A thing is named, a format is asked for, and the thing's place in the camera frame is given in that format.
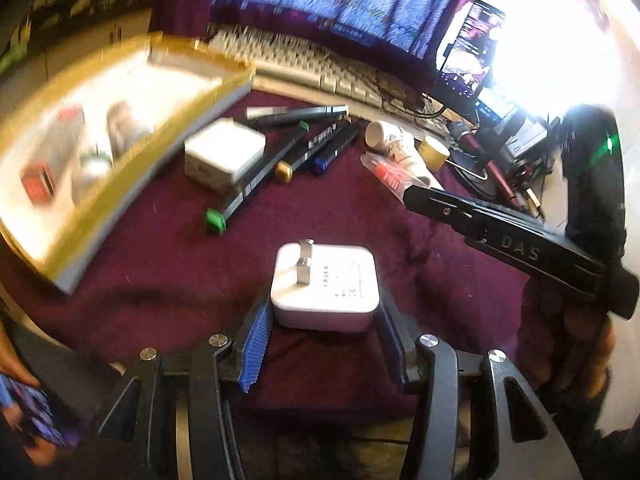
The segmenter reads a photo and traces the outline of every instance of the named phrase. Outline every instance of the computer monitor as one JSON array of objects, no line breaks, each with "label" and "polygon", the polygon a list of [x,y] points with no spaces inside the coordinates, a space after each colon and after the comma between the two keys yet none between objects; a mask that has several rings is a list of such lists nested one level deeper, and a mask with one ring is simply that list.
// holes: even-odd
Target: computer monitor
[{"label": "computer monitor", "polygon": [[[490,109],[489,106],[478,108],[484,99],[489,99],[491,106],[498,102],[498,99],[492,99],[494,95],[491,90],[484,90],[486,82],[491,80],[490,72],[505,19],[501,10],[475,0],[456,39],[445,50],[446,59],[431,92],[438,101],[473,121],[474,104],[480,113]],[[489,115],[495,119],[495,115],[501,112],[502,110],[492,110]]]},{"label": "computer monitor", "polygon": [[429,91],[458,0],[213,0],[211,21],[307,38]]},{"label": "computer monitor", "polygon": [[476,98],[475,106],[481,123],[491,126],[496,126],[515,108],[498,83],[484,86]]}]

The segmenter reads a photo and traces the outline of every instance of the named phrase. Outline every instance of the gold marker cap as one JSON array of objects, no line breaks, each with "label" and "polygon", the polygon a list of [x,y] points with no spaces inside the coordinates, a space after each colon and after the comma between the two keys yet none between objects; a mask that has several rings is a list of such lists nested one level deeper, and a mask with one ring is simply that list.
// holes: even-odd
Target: gold marker cap
[{"label": "gold marker cap", "polygon": [[279,160],[276,164],[275,174],[276,179],[283,184],[288,184],[293,178],[293,171],[291,171],[291,166],[284,160]]}]

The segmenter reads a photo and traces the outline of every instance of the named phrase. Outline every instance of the metal screw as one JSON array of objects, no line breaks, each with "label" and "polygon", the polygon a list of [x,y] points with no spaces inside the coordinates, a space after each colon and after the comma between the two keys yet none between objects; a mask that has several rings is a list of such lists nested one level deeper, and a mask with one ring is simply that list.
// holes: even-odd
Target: metal screw
[{"label": "metal screw", "polygon": [[214,334],[209,338],[209,344],[220,348],[229,342],[229,338],[224,334]]},{"label": "metal screw", "polygon": [[429,348],[431,348],[432,346],[436,346],[439,341],[438,338],[434,335],[431,334],[423,334],[420,336],[420,342],[425,345],[428,346]]},{"label": "metal screw", "polygon": [[503,363],[507,360],[507,356],[502,350],[491,350],[489,352],[489,359],[494,363]]},{"label": "metal screw", "polygon": [[143,361],[152,361],[158,355],[158,351],[155,348],[145,348],[142,352],[140,352],[140,359]]}]

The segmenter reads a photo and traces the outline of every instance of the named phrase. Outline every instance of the white power adapter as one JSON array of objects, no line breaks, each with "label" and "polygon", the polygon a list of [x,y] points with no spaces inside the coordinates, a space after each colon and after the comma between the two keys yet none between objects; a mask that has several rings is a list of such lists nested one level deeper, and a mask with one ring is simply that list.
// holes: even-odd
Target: white power adapter
[{"label": "white power adapter", "polygon": [[282,326],[362,332],[379,302],[376,266],[365,248],[302,240],[278,250],[271,303]]}]

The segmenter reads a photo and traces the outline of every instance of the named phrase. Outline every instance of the green marker cap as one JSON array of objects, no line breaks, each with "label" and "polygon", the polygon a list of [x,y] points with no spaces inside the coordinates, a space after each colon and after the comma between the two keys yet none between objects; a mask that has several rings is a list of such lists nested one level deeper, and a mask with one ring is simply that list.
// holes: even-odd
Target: green marker cap
[{"label": "green marker cap", "polygon": [[204,222],[207,231],[213,234],[222,234],[226,231],[225,219],[215,209],[207,209],[207,212],[204,213]]}]

